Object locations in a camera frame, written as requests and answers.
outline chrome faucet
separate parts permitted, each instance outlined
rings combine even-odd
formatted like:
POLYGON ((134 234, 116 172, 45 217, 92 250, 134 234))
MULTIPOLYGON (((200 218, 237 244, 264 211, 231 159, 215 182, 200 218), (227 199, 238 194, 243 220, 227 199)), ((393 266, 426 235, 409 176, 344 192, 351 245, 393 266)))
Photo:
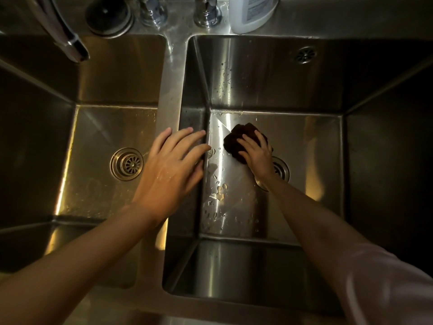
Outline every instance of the chrome faucet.
POLYGON ((63 20, 54 0, 27 0, 36 19, 66 56, 76 62, 90 58, 84 44, 63 20))
POLYGON ((210 27, 221 21, 221 10, 217 0, 195 0, 194 22, 198 26, 210 27))
POLYGON ((167 22, 167 10, 159 0, 137 0, 140 4, 140 21, 146 26, 162 27, 167 22))

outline person's left hand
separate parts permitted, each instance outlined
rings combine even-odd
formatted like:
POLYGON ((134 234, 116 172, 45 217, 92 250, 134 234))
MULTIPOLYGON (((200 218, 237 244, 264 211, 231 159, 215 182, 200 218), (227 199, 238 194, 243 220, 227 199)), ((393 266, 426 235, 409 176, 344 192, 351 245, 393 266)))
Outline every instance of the person's left hand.
POLYGON ((201 144, 189 151, 206 135, 204 130, 192 132, 192 128, 187 128, 172 135, 167 128, 150 149, 133 204, 155 224, 172 215, 203 178, 203 160, 199 162, 199 159, 210 146, 201 144))

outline person's right hand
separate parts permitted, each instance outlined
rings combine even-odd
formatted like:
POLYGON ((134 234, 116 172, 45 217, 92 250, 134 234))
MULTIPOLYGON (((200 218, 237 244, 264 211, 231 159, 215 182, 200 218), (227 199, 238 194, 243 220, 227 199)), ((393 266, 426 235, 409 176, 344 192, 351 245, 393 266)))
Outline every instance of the person's right hand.
POLYGON ((237 139, 246 150, 239 152, 251 169, 256 179, 266 185, 269 178, 275 175, 274 165, 272 163, 272 146, 266 143, 266 140, 259 131, 254 131, 260 146, 247 135, 242 135, 243 139, 237 139))
POLYGON ((203 178, 200 158, 210 146, 191 147, 205 135, 204 130, 193 133, 192 128, 171 134, 167 128, 155 139, 133 198, 133 204, 155 224, 172 215, 203 178))

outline white plastic bottle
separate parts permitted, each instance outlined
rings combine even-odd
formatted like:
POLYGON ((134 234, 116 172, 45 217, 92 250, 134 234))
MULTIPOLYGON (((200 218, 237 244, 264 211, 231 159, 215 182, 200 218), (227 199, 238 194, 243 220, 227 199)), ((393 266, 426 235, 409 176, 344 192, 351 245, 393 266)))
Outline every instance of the white plastic bottle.
POLYGON ((266 23, 279 0, 229 0, 229 22, 232 31, 244 34, 266 23))

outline sink drain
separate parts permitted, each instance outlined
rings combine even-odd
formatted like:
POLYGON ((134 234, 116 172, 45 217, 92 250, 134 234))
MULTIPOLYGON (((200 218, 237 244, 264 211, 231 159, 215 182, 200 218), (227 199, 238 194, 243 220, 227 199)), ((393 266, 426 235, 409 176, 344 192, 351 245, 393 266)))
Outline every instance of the sink drain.
POLYGON ((299 49, 298 54, 295 57, 296 62, 299 64, 306 64, 311 61, 317 55, 316 50, 313 47, 304 47, 299 49))
MULTIPOLYGON (((272 163, 274 164, 275 173, 285 182, 289 182, 290 172, 287 164, 281 158, 275 156, 272 157, 272 163)), ((261 189, 268 191, 268 189, 260 180, 256 179, 256 183, 261 189)))
POLYGON ((118 180, 136 178, 143 168, 143 156, 134 148, 119 149, 111 158, 110 169, 118 180))

